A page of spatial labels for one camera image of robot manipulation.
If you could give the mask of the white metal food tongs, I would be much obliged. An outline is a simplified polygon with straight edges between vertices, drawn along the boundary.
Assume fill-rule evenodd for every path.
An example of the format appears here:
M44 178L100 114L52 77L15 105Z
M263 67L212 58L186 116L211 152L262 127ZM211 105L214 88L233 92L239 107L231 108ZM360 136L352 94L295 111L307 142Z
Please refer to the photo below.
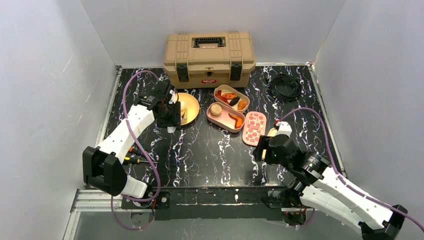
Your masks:
M166 124L168 133L174 133L182 125L181 106L187 104L185 101L178 101L176 104L168 108Z

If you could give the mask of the white steamed bao bun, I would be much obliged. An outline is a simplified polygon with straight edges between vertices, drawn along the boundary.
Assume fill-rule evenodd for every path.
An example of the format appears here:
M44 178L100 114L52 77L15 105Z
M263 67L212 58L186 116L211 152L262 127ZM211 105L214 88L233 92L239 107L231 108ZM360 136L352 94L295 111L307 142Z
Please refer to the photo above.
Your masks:
M185 122L188 118L188 110L186 105L182 105L180 109L181 121Z

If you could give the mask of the beige lunch box lid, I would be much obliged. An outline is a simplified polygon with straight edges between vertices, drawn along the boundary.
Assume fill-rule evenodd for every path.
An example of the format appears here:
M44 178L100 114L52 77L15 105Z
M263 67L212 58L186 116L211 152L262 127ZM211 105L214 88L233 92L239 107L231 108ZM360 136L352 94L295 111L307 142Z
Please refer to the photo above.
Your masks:
M267 136L268 137L274 137L275 135L276 135L276 133L278 132L278 129L277 128L272 128L268 133L267 133ZM267 150L266 149L264 149L263 150L263 152L262 152L262 156L261 156L261 159L262 160L264 160L265 159L265 157L266 157L266 153L267 153Z

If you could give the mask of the pink lunch box lid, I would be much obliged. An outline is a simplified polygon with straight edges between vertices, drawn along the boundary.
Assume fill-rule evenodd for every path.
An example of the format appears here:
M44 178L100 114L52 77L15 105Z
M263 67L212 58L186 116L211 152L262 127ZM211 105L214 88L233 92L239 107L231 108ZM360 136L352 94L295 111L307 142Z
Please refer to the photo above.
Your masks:
M242 141L249 146L256 147L260 136L265 134L267 118L257 111L249 111L245 115L244 127L242 130Z

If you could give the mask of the round beige bun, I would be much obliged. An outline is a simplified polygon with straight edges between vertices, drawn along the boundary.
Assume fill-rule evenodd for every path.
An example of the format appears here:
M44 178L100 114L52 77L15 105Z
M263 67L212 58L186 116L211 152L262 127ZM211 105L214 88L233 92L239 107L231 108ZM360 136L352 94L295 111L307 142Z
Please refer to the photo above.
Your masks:
M221 107L221 105L219 105L219 104L217 104L217 103L214 103L214 104L212 104L211 106L210 106L210 108L209 108L209 110L210 110L210 113L213 115L213 116L220 116L221 114L222 114L222 107Z

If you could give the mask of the orange chicken wing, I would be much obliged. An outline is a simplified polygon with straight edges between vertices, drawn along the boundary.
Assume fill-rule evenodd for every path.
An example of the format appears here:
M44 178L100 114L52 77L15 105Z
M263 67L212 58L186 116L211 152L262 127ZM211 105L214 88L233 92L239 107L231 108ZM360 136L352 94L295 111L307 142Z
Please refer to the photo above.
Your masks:
M240 129L244 123L245 123L245 119L243 117L240 117L238 115L234 115L234 114L228 114L228 116L235 121L234 123L234 129Z

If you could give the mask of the fried chicken piece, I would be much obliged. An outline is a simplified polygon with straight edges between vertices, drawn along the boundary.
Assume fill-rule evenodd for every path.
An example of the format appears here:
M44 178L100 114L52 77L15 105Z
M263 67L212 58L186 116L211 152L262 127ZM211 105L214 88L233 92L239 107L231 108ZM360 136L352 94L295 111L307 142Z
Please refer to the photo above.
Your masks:
M245 108L246 108L246 106L247 106L247 102L246 102L245 100L241 99L241 100L238 102L237 109L238 109L239 111L242 111L243 109L245 109Z

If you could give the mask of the dark brown sea cucumber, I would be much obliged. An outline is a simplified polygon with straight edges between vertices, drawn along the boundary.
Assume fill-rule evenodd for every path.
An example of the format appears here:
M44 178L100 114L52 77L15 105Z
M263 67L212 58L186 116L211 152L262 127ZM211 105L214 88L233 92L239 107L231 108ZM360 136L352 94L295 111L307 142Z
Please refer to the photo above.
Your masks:
M229 105L230 106L235 106L238 102L240 101L240 97L236 96L235 98L233 98L230 102Z

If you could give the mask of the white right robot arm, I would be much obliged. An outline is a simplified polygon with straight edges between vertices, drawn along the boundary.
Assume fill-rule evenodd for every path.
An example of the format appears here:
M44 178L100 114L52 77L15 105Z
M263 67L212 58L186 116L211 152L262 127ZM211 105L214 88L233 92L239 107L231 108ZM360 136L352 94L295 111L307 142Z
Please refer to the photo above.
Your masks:
M302 151L285 134L259 138L256 161L281 165L294 176L279 201L285 206L319 210L358 232L364 240L394 240L408 211L401 205L383 206L315 152Z

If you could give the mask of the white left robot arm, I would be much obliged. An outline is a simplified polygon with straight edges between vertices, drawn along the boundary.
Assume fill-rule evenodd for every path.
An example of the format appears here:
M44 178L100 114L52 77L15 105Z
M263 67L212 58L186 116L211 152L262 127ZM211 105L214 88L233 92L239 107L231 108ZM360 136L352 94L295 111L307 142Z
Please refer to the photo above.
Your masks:
M148 184L128 176L124 159L141 133L151 124L174 133L181 127L181 103L176 88L161 81L149 93L141 94L127 117L97 146L82 153L83 181L112 196L141 199Z

